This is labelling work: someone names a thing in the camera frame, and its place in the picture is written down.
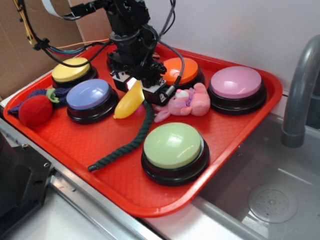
yellow wire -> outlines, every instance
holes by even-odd
[[[65,48],[74,47],[74,46],[82,45],[82,44],[91,44],[91,43],[94,43],[94,42],[106,42],[108,40],[109,40],[109,38],[102,39],[102,40],[95,40],[95,41],[83,41],[83,42],[78,42],[78,43],[74,43],[74,44],[71,44],[71,45],[60,46],[60,47],[56,47],[56,48],[57,49],[65,49]]]
[[[28,40],[29,40],[29,43],[30,43],[31,45],[33,45],[34,36],[33,36],[32,32],[31,32],[29,26],[27,25],[27,21],[26,21],[25,14],[23,13],[23,11],[21,11],[21,9],[20,9],[20,7],[19,7],[19,5],[18,5],[18,1],[17,1],[17,0],[12,0],[12,1],[13,1],[14,5],[15,5],[17,11],[19,12],[21,18],[22,18],[22,21],[23,21],[23,23],[24,23],[25,33],[26,33],[26,35],[27,35],[27,38],[28,38]]]
[[[21,8],[19,7],[18,5],[18,0],[12,0],[17,11],[19,12],[21,18],[22,18],[22,21],[24,23],[24,28],[25,28],[25,33],[27,35],[27,38],[29,40],[29,43],[31,45],[33,45],[33,39],[35,38],[27,24],[27,21],[26,21],[26,17],[25,17],[25,14],[24,12],[21,10]],[[102,40],[95,40],[95,41],[84,41],[84,42],[78,42],[78,43],[74,43],[74,44],[70,44],[70,45],[67,45],[67,46],[60,46],[60,47],[57,47],[57,49],[65,49],[65,48],[69,48],[69,47],[74,47],[74,46],[77,46],[77,45],[82,45],[82,44],[91,44],[91,43],[94,43],[94,42],[106,42],[108,41],[109,38],[106,38],[106,39],[102,39]]]

pink button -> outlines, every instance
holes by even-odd
[[[231,66],[217,71],[211,78],[215,94],[226,99],[243,99],[255,94],[261,87],[260,74],[246,66]]]

orange button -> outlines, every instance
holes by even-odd
[[[192,81],[199,72],[199,67],[196,61],[186,57],[184,57],[183,59],[184,70],[179,84],[186,84]],[[177,80],[177,77],[180,74],[182,66],[181,59],[179,57],[170,58],[168,60],[165,60],[163,64],[166,67],[166,73],[162,76],[164,77],[164,80],[166,80],[166,83],[168,85],[172,85]]]

gray faucet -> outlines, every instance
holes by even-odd
[[[281,142],[302,146],[305,125],[320,128],[320,35],[305,46],[293,76],[282,125]]]

dark green rope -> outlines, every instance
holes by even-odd
[[[91,166],[88,167],[88,170],[90,172],[94,170],[101,169],[108,164],[114,162],[118,158],[131,153],[133,150],[135,150],[137,147],[139,147],[145,140],[149,129],[154,121],[155,117],[155,111],[151,105],[151,103],[144,101],[143,106],[145,108],[146,114],[145,118],[143,120],[142,126],[138,132],[138,134],[135,136],[135,138],[132,140],[132,142],[128,143],[127,145],[124,145],[122,147],[119,147],[109,155],[101,158],[98,160],[95,164],[92,164]]]

